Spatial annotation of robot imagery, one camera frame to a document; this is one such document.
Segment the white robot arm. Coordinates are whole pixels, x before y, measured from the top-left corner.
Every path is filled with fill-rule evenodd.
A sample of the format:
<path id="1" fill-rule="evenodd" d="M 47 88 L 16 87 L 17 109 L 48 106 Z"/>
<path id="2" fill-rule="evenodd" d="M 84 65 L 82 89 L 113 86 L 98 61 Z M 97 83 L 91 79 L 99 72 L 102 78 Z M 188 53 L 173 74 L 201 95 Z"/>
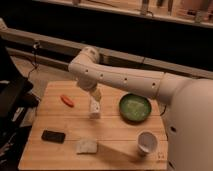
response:
<path id="1" fill-rule="evenodd" d="M 87 46 L 69 63 L 85 91 L 101 83 L 169 106 L 168 171 L 213 171 L 213 80 L 99 63 Z"/>

